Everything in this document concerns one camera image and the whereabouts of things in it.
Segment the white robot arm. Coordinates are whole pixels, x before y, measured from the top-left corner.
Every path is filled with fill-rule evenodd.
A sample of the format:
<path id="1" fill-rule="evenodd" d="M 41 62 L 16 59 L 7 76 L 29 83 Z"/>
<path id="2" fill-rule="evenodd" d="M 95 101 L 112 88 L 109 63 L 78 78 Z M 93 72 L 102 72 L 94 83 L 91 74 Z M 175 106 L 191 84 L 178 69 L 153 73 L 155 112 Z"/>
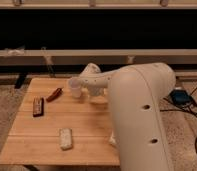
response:
<path id="1" fill-rule="evenodd" d="M 82 86 L 108 91 L 121 171 L 174 171 L 159 101 L 175 86 L 165 63 L 128 65 L 97 73 L 88 65 L 78 76 Z"/>

